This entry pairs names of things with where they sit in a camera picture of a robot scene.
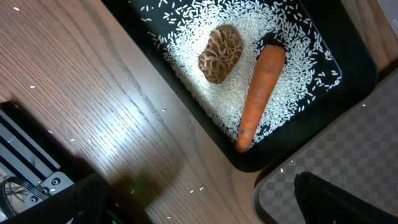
gray checkered mat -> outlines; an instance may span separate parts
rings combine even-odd
[[[398,215],[398,74],[273,175],[260,203],[279,223],[305,223],[294,196],[295,175],[309,171]]]

tray rim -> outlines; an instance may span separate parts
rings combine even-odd
[[[252,149],[243,154],[238,154],[230,138],[223,134],[213,120],[207,116],[196,99],[179,78],[174,75],[171,67],[167,67],[155,48],[142,36],[146,32],[143,29],[145,26],[142,26],[145,24],[134,13],[127,0],[102,0],[102,2],[221,149],[230,163],[243,172],[255,172],[270,164],[275,165],[276,161],[276,164],[283,162],[280,161],[283,157],[298,151],[341,114],[365,99],[377,85],[378,71],[376,64],[341,1],[298,0],[330,49],[343,78],[338,86],[318,101],[316,104],[318,106],[309,107],[304,113],[295,114],[293,124],[289,122],[290,126],[287,128],[276,129],[273,134],[256,144]],[[334,33],[335,29],[331,27],[338,27],[339,32]],[[269,147],[272,147],[272,150],[264,150]]]

black tray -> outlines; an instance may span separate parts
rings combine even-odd
[[[339,0],[298,1],[331,51],[343,78],[338,86],[318,99],[305,112],[295,114],[283,127],[277,128],[252,149],[244,154],[238,154],[230,138],[223,134],[206,115],[203,108],[174,74],[168,62],[163,59],[162,54],[149,41],[147,31],[151,30],[150,26],[156,25],[141,21],[136,1],[103,0],[103,2],[203,129],[231,163],[241,171],[254,172],[271,162],[293,154],[339,115],[367,97],[377,84],[377,68],[342,3]],[[159,0],[142,2],[145,3],[141,5],[148,4],[154,6],[155,11],[159,10],[156,9]]]

black plastic container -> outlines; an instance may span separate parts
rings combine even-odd
[[[293,154],[334,119],[367,97],[377,84],[377,68],[354,24],[339,0],[297,1],[322,36],[340,68],[343,78],[338,86],[318,99],[305,112],[298,113],[271,135],[243,154],[235,151],[230,138],[206,115],[203,108],[177,78],[147,36],[148,30],[162,32],[169,27],[142,22],[138,6],[154,6],[154,16],[163,16],[156,9],[159,0],[103,0],[114,17],[140,47],[203,129],[239,170],[254,172]]]

black object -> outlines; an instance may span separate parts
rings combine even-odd
[[[149,42],[150,38],[146,34],[148,30],[156,29],[161,32],[169,29],[170,25],[162,26],[156,22],[142,22],[140,20],[138,4],[144,6],[149,4],[147,1],[102,1],[203,129],[231,163],[241,171],[254,172],[267,166],[277,166],[334,119],[367,97],[377,84],[377,68],[342,3],[339,0],[298,1],[330,49],[335,62],[340,67],[343,78],[338,86],[334,87],[318,102],[306,108],[304,113],[296,114],[283,127],[276,129],[252,149],[244,154],[238,154],[230,138],[224,135],[211,118],[206,115],[203,108],[174,74],[170,65],[163,60],[162,55],[153,47],[153,43]],[[272,4],[273,1],[266,0],[264,2]],[[163,12],[157,7],[157,3],[159,2],[150,2],[150,5],[155,7],[153,13],[148,17],[163,16]]]
[[[24,187],[30,193],[34,194],[37,198],[40,198],[42,200],[48,199],[50,197],[49,194],[43,194],[42,192],[37,190],[30,182],[26,180],[22,180],[18,177],[9,177],[0,183],[0,207],[3,210],[4,214],[7,216],[7,218],[12,218],[15,215],[17,215],[17,213],[14,211],[12,205],[10,204],[7,198],[6,184],[8,182],[12,182],[20,185],[21,187]]]
[[[47,131],[41,128],[21,106],[17,106],[13,102],[0,103],[1,168],[6,169],[8,174],[13,174],[18,179],[29,181],[34,186],[38,186],[37,180],[43,182],[44,178],[55,171],[63,172],[74,183],[84,179],[86,174],[68,159],[61,150],[62,146],[57,145],[56,141],[50,139],[45,133]],[[15,138],[10,142],[3,138],[11,135]],[[35,160],[35,165],[40,163],[40,166],[33,166],[30,161],[24,159],[27,152],[31,153],[31,157],[38,158]],[[50,170],[41,170],[43,167],[49,167]],[[101,220],[97,223],[128,224],[132,221],[123,214],[112,200],[106,198],[101,211]]]
[[[306,224],[398,223],[398,218],[310,172],[297,174],[294,194]]]
[[[72,224],[100,223],[105,202],[105,182],[91,174],[43,202],[5,220],[3,224]]]

